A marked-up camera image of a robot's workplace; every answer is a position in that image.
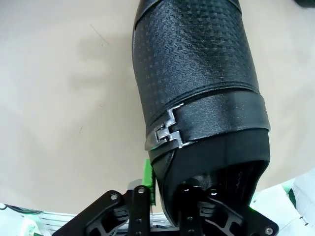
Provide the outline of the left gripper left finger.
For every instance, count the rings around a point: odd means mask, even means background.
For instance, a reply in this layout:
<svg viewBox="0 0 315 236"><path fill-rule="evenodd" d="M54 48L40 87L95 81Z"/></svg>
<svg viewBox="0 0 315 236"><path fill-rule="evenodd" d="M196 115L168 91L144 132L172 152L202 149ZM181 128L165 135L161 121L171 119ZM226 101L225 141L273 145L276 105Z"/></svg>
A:
<svg viewBox="0 0 315 236"><path fill-rule="evenodd" d="M147 159L138 186L124 194L107 191L53 235L113 236L128 223L128 236L148 236L151 206L156 204L155 188L153 168Z"/></svg>

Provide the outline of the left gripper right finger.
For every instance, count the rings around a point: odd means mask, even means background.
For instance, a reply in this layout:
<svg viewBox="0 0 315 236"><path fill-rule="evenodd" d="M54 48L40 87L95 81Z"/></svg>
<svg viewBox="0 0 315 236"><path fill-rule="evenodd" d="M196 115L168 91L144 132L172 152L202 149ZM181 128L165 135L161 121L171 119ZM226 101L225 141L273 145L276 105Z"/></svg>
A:
<svg viewBox="0 0 315 236"><path fill-rule="evenodd" d="M181 236L276 236L278 225L216 188L183 183L176 190Z"/></svg>

